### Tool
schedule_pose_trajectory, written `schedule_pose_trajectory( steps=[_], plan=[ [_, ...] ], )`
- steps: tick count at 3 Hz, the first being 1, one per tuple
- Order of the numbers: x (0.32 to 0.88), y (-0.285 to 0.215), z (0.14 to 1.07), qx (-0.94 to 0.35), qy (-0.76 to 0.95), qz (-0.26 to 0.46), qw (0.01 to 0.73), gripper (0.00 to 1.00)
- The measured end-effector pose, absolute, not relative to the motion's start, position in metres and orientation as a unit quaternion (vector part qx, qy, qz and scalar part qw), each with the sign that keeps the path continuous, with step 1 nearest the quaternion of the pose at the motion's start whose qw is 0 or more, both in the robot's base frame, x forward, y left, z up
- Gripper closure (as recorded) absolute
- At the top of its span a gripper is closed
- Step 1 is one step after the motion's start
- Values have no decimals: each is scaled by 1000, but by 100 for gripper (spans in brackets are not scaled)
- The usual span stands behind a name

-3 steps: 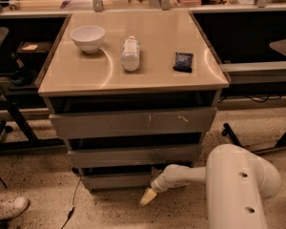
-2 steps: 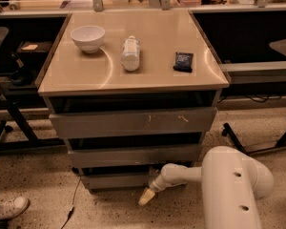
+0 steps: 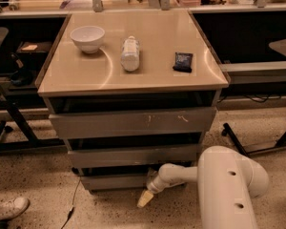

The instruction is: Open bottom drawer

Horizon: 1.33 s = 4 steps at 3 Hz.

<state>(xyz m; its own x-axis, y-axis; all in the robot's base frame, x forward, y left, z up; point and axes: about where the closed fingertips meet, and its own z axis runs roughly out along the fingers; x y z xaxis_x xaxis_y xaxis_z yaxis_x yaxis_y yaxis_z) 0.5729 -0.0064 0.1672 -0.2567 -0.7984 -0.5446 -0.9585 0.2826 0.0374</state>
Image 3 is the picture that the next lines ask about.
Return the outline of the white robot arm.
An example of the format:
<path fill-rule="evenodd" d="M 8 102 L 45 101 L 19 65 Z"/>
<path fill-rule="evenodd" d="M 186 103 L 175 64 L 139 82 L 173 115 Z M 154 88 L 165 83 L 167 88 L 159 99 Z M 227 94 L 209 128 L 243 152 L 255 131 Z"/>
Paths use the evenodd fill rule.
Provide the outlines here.
<path fill-rule="evenodd" d="M 164 189 L 186 182 L 197 184 L 203 229 L 258 229 L 252 199 L 266 194 L 269 176 L 256 161 L 212 146 L 194 167 L 166 163 L 149 171 L 137 206 L 142 208 Z"/>

